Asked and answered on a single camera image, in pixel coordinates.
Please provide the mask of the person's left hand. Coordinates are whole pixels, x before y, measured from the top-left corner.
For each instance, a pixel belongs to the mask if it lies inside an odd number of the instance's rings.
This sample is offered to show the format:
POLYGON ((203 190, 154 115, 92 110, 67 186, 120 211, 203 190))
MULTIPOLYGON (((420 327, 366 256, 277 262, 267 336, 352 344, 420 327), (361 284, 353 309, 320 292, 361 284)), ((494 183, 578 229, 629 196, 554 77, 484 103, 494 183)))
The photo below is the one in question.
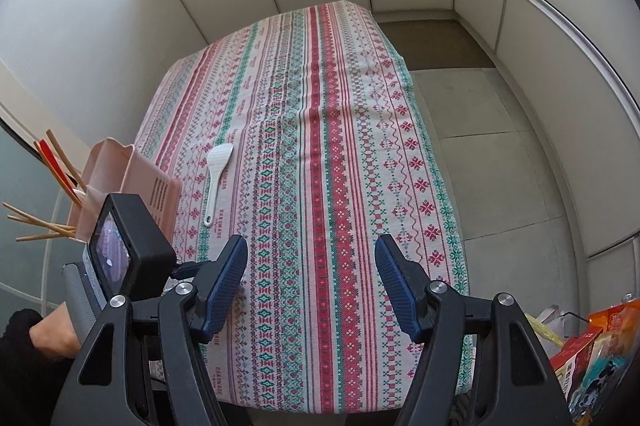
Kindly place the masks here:
POLYGON ((81 348, 66 303, 29 329, 34 347, 47 359, 73 359, 81 348))

